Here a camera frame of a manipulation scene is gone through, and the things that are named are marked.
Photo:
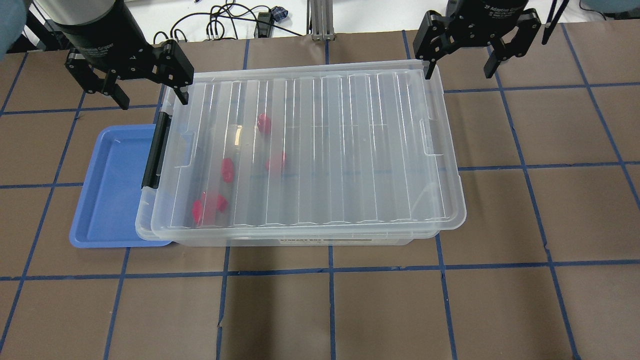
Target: blue tape line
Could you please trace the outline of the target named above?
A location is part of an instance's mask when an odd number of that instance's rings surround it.
[[[404,51],[406,53],[406,59],[411,60],[411,52],[409,51],[409,41],[406,38],[406,31],[402,30],[402,40],[404,42]]]
[[[518,157],[520,158],[520,164],[522,166],[522,172],[524,173],[525,182],[527,183],[527,189],[529,191],[529,197],[531,198],[531,204],[533,205],[533,211],[536,215],[536,222],[538,223],[538,229],[540,230],[540,236],[542,238],[542,244],[545,249],[545,253],[547,254],[547,265],[551,272],[551,278],[554,283],[554,289],[556,291],[556,297],[558,299],[558,304],[560,306],[560,313],[562,314],[564,328],[567,333],[567,337],[569,340],[569,346],[571,347],[571,351],[573,357],[576,360],[580,360],[580,355],[578,355],[578,350],[575,346],[575,340],[573,339],[573,331],[571,330],[571,324],[569,323],[569,317],[566,313],[566,308],[564,306],[564,298],[562,296],[562,291],[560,290],[560,285],[558,283],[556,268],[553,265],[553,258],[551,256],[551,251],[547,248],[547,234],[545,233],[545,228],[542,225],[542,218],[540,217],[540,209],[538,207],[538,202],[536,201],[536,195],[533,192],[533,186],[531,184],[531,178],[529,177],[529,171],[527,169],[527,163],[525,162],[524,155],[522,153],[522,147],[520,146],[520,141],[518,139],[518,134],[516,133],[516,129],[513,123],[513,117],[511,116],[511,110],[509,110],[509,104],[507,103],[507,98],[502,90],[502,81],[500,80],[499,74],[495,73],[495,80],[498,84],[498,88],[500,89],[500,97],[502,98],[502,104],[504,105],[504,111],[506,112],[507,119],[509,120],[509,126],[511,128],[511,134],[513,135],[513,141],[516,145],[516,150],[518,151]]]
[[[488,167],[458,167],[458,171],[513,170],[521,169],[520,165],[495,165]]]
[[[566,168],[566,167],[612,167],[618,166],[618,163],[575,163],[575,164],[544,164],[544,165],[527,165],[527,168]]]
[[[18,71],[15,73],[15,76],[13,77],[13,82],[11,83],[11,87],[9,88],[9,92],[6,93],[6,97],[4,98],[4,102],[2,104],[2,108],[0,108],[0,116],[2,116],[2,114],[4,114],[4,109],[6,109],[6,105],[9,103],[9,98],[11,97],[11,94],[13,93],[13,89],[15,88],[15,84],[18,83],[18,78],[20,77],[20,73],[22,72],[22,68],[24,67],[24,63],[27,61],[27,55],[29,53],[24,53],[24,56],[22,57],[22,62],[20,63],[20,66],[18,67]]]
[[[593,103],[593,107],[596,109],[596,112],[598,113],[598,118],[600,119],[600,123],[602,123],[602,127],[604,128],[604,131],[607,133],[607,137],[609,138],[611,147],[613,148],[613,151],[616,153],[616,157],[618,158],[618,163],[620,164],[620,167],[622,168],[622,172],[624,173],[625,178],[627,179],[627,183],[629,184],[629,188],[631,189],[631,194],[633,194],[634,200],[636,201],[636,206],[638,210],[640,210],[640,197],[638,197],[638,192],[636,191],[634,182],[631,180],[631,176],[629,176],[629,171],[627,170],[627,166],[625,162],[622,160],[622,155],[620,154],[620,150],[618,149],[618,146],[616,145],[616,142],[613,139],[613,135],[611,134],[611,130],[609,129],[609,126],[607,125],[607,122],[604,119],[604,116],[602,115],[602,111],[598,106],[596,97],[595,95],[593,95],[591,85],[589,85],[587,76],[585,75],[584,69],[582,68],[582,65],[580,64],[580,60],[578,59],[578,54],[575,52],[575,49],[573,48],[573,44],[571,43],[571,39],[569,38],[569,34],[566,32],[566,27],[564,26],[564,24],[560,24],[560,25],[562,27],[562,32],[564,33],[564,38],[566,39],[567,44],[569,44],[569,49],[571,50],[573,59],[575,60],[575,63],[578,65],[578,70],[580,70],[580,76],[582,76],[582,80],[584,81],[584,84],[587,88],[587,92],[589,93],[589,97],[591,98],[591,102]]]
[[[130,105],[129,109],[149,109],[149,108],[155,108],[155,107],[156,107],[156,104]],[[120,110],[120,107],[119,106],[102,106],[102,107],[96,107],[96,108],[82,109],[82,111],[100,111],[100,110]]]
[[[498,88],[475,88],[475,89],[449,89],[444,90],[445,94],[464,94],[466,92],[493,92],[500,91]]]
[[[71,186],[82,186],[82,183],[60,183],[60,184],[18,184],[0,185],[0,189],[31,189],[31,188],[68,188]]]
[[[602,83],[602,84],[590,84],[590,87],[617,87],[617,86],[638,86],[640,83]],[[503,87],[502,91],[520,91],[520,90],[557,90],[557,89],[577,89],[586,88],[586,85],[547,85],[547,86],[512,86]],[[473,89],[449,89],[444,90],[445,94],[462,94],[467,92],[496,92],[500,91],[500,88],[473,88]]]
[[[46,110],[20,110],[7,111],[5,115],[23,115],[23,114],[48,114],[48,113],[72,113],[76,109],[46,109]]]
[[[556,261],[555,266],[640,265],[640,259]]]
[[[615,87],[615,86],[639,86],[640,82],[635,83],[604,83],[604,84],[589,84],[592,88],[603,88],[603,87]]]
[[[119,279],[120,274],[91,274],[91,275],[27,275],[25,281],[42,280],[97,280]]]
[[[503,263],[503,264],[458,264],[445,265],[447,270],[480,270],[480,269],[513,269],[513,268],[542,268],[549,263]]]
[[[29,249],[29,255],[27,256],[27,260],[24,264],[24,269],[22,270],[22,275],[20,277],[20,283],[18,283],[18,288],[15,291],[15,296],[13,298],[13,302],[11,305],[11,309],[9,310],[9,315],[7,316],[6,323],[4,324],[4,330],[2,333],[2,338],[0,338],[0,352],[2,352],[2,348],[4,347],[4,342],[6,340],[6,335],[9,332],[9,327],[11,326],[11,321],[13,320],[13,314],[15,313],[15,308],[18,305],[18,300],[20,299],[20,294],[22,293],[22,286],[24,285],[24,281],[27,276],[27,272],[29,271],[29,265],[31,264],[31,260],[33,259],[33,253],[35,252],[36,245],[38,245],[38,239],[40,238],[40,231],[42,231],[42,226],[44,224],[44,219],[47,216],[47,211],[49,210],[49,206],[51,205],[51,198],[53,197],[53,191],[55,190],[55,184],[58,182],[58,177],[60,176],[60,170],[62,169],[62,164],[65,161],[65,156],[67,154],[67,150],[69,148],[69,143],[71,142],[71,136],[74,133],[74,128],[76,127],[76,122],[78,120],[78,116],[80,114],[80,109],[82,108],[82,103],[84,102],[84,96],[86,93],[82,93],[80,96],[80,101],[78,102],[78,107],[76,109],[76,114],[74,116],[74,120],[71,123],[71,128],[69,129],[69,134],[67,135],[67,141],[65,142],[65,147],[62,150],[62,155],[60,156],[60,162],[58,162],[58,168],[56,169],[56,175],[53,179],[53,186],[51,190],[49,190],[49,196],[47,196],[47,202],[45,203],[44,210],[42,211],[42,216],[40,217],[40,222],[38,223],[38,229],[36,230],[36,234],[33,237],[33,242],[31,243],[31,248]]]
[[[333,246],[329,246],[329,332],[331,360],[335,360],[335,286],[333,280]]]
[[[447,267],[444,263],[442,255],[442,244],[440,243],[440,234],[436,235],[436,249],[438,251],[438,266],[440,267],[440,283],[442,285],[442,298],[444,301],[444,313],[447,317],[447,329],[449,330],[449,344],[451,346],[452,360],[458,360],[458,351],[456,350],[456,337],[453,333],[453,320],[451,318],[451,305],[449,303],[449,289],[447,288]]]
[[[218,311],[218,334],[216,336],[216,360],[220,360],[222,350],[222,319],[225,316],[225,303],[227,301],[227,279],[229,273],[229,254],[231,248],[225,249],[225,264],[223,266],[222,288],[220,289],[220,310]]]
[[[602,265],[640,265],[640,259],[617,260],[576,260],[554,261],[554,266],[602,266]],[[510,268],[540,268],[549,266],[548,262],[538,263],[485,263],[485,264],[457,264],[445,265],[446,270],[482,270],[482,269],[510,269]],[[379,266],[379,267],[346,267],[346,268],[303,268],[288,270],[264,270],[264,271],[233,271],[228,276],[274,276],[296,274],[328,274],[336,272],[394,272],[394,271],[435,271],[439,265],[424,266]],[[218,277],[224,276],[222,271],[212,272],[175,272],[160,274],[125,274],[125,279],[165,279],[174,277]],[[89,274],[89,275],[28,275],[25,281],[43,280],[88,280],[88,279],[119,279],[119,274]],[[19,281],[20,276],[2,276],[0,281]]]
[[[155,108],[156,104],[148,105],[131,105],[129,109],[146,109]],[[100,106],[94,108],[83,108],[82,111],[100,111],[100,110],[120,110],[119,106]],[[20,110],[20,111],[7,111],[5,115],[24,115],[24,114],[46,114],[46,113],[71,113],[76,109],[46,109],[46,110]]]
[[[246,39],[246,44],[244,45],[244,62],[242,65],[243,70],[246,70],[248,61],[249,61],[249,39]]]
[[[367,266],[367,267],[345,267],[333,268],[333,272],[384,272],[384,271],[427,271],[439,270],[438,265],[419,266]]]
[[[124,252],[124,259],[122,260],[122,269],[120,270],[120,276],[118,280],[118,289],[116,290],[116,299],[113,301],[113,310],[111,312],[111,321],[109,322],[109,332],[107,332],[107,342],[104,345],[103,360],[109,359],[109,351],[111,350],[111,339],[113,338],[113,327],[116,324],[116,316],[118,314],[118,306],[120,305],[120,295],[122,294],[122,284],[124,283],[124,274],[127,273],[127,264],[129,262],[130,247]]]
[[[324,41],[324,64],[329,65],[329,40]]]
[[[223,276],[222,271],[206,272],[165,272],[158,274],[125,274],[125,279],[170,279],[173,277],[216,277]]]

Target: black latch handle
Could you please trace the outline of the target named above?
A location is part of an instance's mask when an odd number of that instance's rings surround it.
[[[156,122],[154,138],[151,140],[151,149],[149,149],[145,175],[142,177],[143,188],[145,186],[149,186],[154,189],[158,188],[158,184],[160,183],[160,174],[162,172],[162,162],[164,160],[164,150],[166,149],[166,141],[169,137],[170,127],[171,116],[160,111],[158,113],[158,121]]]

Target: clear plastic storage box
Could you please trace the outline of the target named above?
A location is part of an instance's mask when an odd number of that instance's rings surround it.
[[[189,96],[164,99],[143,239],[403,245],[466,217],[440,75],[419,60],[203,73]]]

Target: grid of blue tape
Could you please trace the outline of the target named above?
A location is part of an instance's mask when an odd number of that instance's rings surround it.
[[[540,211],[538,209],[538,205],[536,202],[535,194],[533,191],[533,187],[531,185],[531,180],[529,178],[528,170],[532,168],[562,168],[562,167],[608,167],[608,166],[620,166],[624,172],[625,178],[629,184],[630,191],[638,208],[640,209],[640,200],[638,197],[637,190],[631,180],[629,173],[627,171],[627,165],[640,165],[640,161],[624,161],[618,150],[618,147],[613,139],[611,131],[600,111],[598,103],[596,102],[595,96],[591,88],[594,87],[605,87],[605,86],[637,86],[640,83],[605,83],[605,84],[589,84],[587,81],[587,77],[584,73],[582,65],[580,64],[580,60],[573,48],[573,44],[571,39],[566,31],[564,24],[561,25],[561,29],[563,31],[564,37],[569,45],[572,56],[580,70],[580,74],[582,76],[582,80],[584,82],[583,85],[561,85],[561,86],[522,86],[522,87],[503,87],[502,82],[500,80],[500,76],[496,73],[495,77],[497,80],[498,87],[497,88],[478,88],[478,89],[467,89],[467,90],[445,90],[445,93],[464,93],[464,92],[500,92],[500,96],[502,98],[502,102],[505,108],[505,112],[509,121],[509,125],[511,126],[512,135],[514,142],[516,144],[516,149],[518,151],[518,156],[520,158],[519,165],[504,165],[504,166],[488,166],[488,167],[460,167],[459,171],[478,171],[478,170],[504,170],[504,169],[520,169],[524,173],[525,181],[527,183],[527,188],[529,191],[529,195],[531,198],[532,206],[534,208],[534,214],[536,216],[536,220],[538,223],[538,227],[541,234],[541,239],[543,242],[543,247],[547,254],[546,262],[537,262],[537,263],[499,263],[499,264],[467,264],[467,265],[446,265],[444,262],[444,256],[442,254],[442,246],[440,243],[440,236],[436,236],[436,249],[438,253],[438,264],[437,265],[424,265],[424,266],[370,266],[370,267],[342,267],[336,268],[333,265],[333,247],[328,247],[328,267],[327,268],[304,268],[304,269],[292,269],[292,270],[265,270],[265,271],[229,271],[229,254],[230,248],[227,247],[225,249],[225,260],[223,265],[223,271],[218,272],[179,272],[179,273],[162,273],[162,274],[127,274],[127,262],[129,260],[129,253],[131,248],[126,248],[125,256],[122,261],[122,269],[119,274],[96,274],[96,275],[27,275],[29,270],[29,265],[31,263],[31,259],[33,257],[33,253],[38,243],[38,238],[40,237],[40,231],[42,230],[42,225],[47,215],[47,210],[49,209],[49,205],[51,203],[51,198],[53,196],[53,192],[55,188],[58,187],[68,187],[68,186],[82,186],[82,183],[59,183],[58,177],[60,175],[60,170],[62,168],[62,164],[64,162],[69,143],[71,141],[74,128],[76,126],[76,122],[80,111],[96,111],[96,110],[115,110],[119,109],[117,106],[108,106],[108,107],[99,107],[99,108],[83,108],[83,101],[85,94],[83,93],[78,106],[76,109],[57,109],[57,110],[35,110],[35,111],[5,111],[6,105],[9,101],[9,98],[15,88],[17,80],[22,72],[22,68],[26,62],[27,55],[25,54],[20,67],[13,79],[13,83],[9,89],[8,95],[4,100],[2,108],[0,108],[0,117],[2,115],[14,115],[14,114],[29,114],[29,113],[54,113],[54,112],[74,112],[74,120],[72,122],[71,128],[69,130],[67,141],[65,143],[65,147],[63,149],[62,155],[60,156],[60,161],[58,163],[58,167],[56,169],[56,174],[54,176],[53,182],[47,184],[17,184],[17,185],[0,185],[0,189],[5,188],[50,188],[49,195],[45,202],[44,210],[42,211],[42,216],[40,217],[40,222],[38,223],[38,228],[36,230],[36,234],[29,250],[29,255],[27,257],[26,263],[24,265],[24,269],[22,271],[21,276],[5,276],[0,277],[0,281],[17,281],[18,287],[13,299],[13,303],[6,319],[2,338],[0,338],[0,352],[4,346],[4,341],[6,339],[6,335],[11,326],[13,314],[15,312],[15,308],[20,299],[20,294],[22,292],[22,287],[25,281],[41,281],[41,280],[81,280],[81,279],[118,279],[118,288],[116,291],[116,297],[113,304],[113,312],[111,316],[111,321],[109,323],[109,331],[104,349],[104,359],[106,360],[109,357],[109,348],[111,344],[111,339],[113,337],[113,329],[115,327],[115,322],[118,313],[118,305],[120,301],[120,296],[122,294],[122,286],[125,279],[154,279],[154,278],[169,278],[169,277],[222,277],[222,287],[220,292],[220,311],[218,318],[218,333],[216,336],[216,359],[220,359],[220,350],[221,350],[221,341],[223,334],[223,327],[220,326],[223,315],[225,312],[225,300],[226,300],[226,290],[227,290],[227,279],[230,276],[269,276],[269,275],[292,275],[292,274],[328,274],[329,275],[329,301],[330,301],[330,343],[331,343],[331,359],[335,360],[336,355],[336,346],[335,346],[335,302],[334,302],[334,286],[333,286],[333,276],[335,273],[341,272],[389,272],[389,271],[439,271],[441,275],[441,285],[442,285],[442,294],[444,300],[444,311],[447,320],[447,327],[449,332],[449,341],[451,344],[451,354],[454,360],[457,360],[458,355],[456,351],[456,341],[452,323],[451,316],[451,308],[449,306],[449,292],[447,289],[447,279],[446,279],[446,271],[447,270],[471,270],[471,269],[497,269],[497,268],[536,268],[536,267],[547,267],[549,268],[552,280],[554,283],[554,287],[556,289],[556,295],[559,303],[559,307],[561,310],[561,314],[564,321],[564,326],[567,332],[567,337],[569,340],[569,344],[571,346],[571,350],[573,353],[573,357],[576,360],[580,359],[580,355],[578,353],[578,349],[575,345],[575,340],[573,338],[570,319],[566,313],[566,309],[564,306],[564,300],[562,297],[562,291],[556,276],[556,268],[562,266],[601,266],[601,265],[638,265],[640,264],[640,259],[619,259],[619,260],[593,260],[593,261],[554,261],[551,255],[551,252],[547,249],[547,237],[545,234],[544,226],[542,224],[542,220],[540,217]],[[404,49],[406,51],[406,56],[408,59],[412,58],[409,48],[409,43],[407,41],[406,32],[402,31],[403,41],[404,41]],[[247,61],[249,55],[249,40],[246,41],[245,50],[244,50],[244,61],[243,61],[243,69],[247,68]],[[329,43],[325,43],[325,63],[329,63]],[[545,89],[562,89],[562,88],[585,88],[587,89],[593,106],[598,113],[598,118],[600,119],[602,126],[607,133],[609,141],[611,143],[612,148],[616,154],[618,159],[617,162],[607,162],[607,163],[578,163],[578,164],[544,164],[544,165],[528,165],[525,162],[524,155],[522,153],[522,149],[520,147],[520,142],[518,141],[518,135],[515,131],[515,127],[513,126],[513,119],[511,117],[511,113],[509,110],[509,104],[504,95],[507,91],[518,91],[518,90],[545,90]],[[161,88],[158,100],[156,104],[149,105],[137,105],[131,106],[131,108],[155,108],[156,109],[156,118],[157,114],[162,106],[162,98],[164,94],[165,88],[164,85]]]

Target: white floor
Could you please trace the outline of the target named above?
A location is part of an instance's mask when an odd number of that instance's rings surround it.
[[[138,21],[149,42],[156,31],[169,32],[176,20],[194,12],[209,12],[213,5],[224,4],[225,0],[132,0],[127,5]],[[283,6],[289,11],[289,19],[279,23],[297,33],[306,33],[306,0],[237,0],[249,8],[256,5],[269,7]],[[336,33],[361,33],[417,29],[427,10],[445,12],[447,0],[333,0],[333,21]],[[546,21],[551,0],[531,0],[528,8],[535,8],[542,21]],[[240,8],[233,10],[239,13]],[[185,32],[189,41],[206,40],[205,26],[208,17],[198,15],[182,21],[177,27]],[[599,14],[585,12],[578,7],[578,0],[572,0],[561,17],[561,22],[602,21]],[[232,36],[229,20],[222,20],[227,29],[225,36]],[[240,38],[253,37],[255,24],[236,21]],[[274,29],[274,37],[291,36]]]

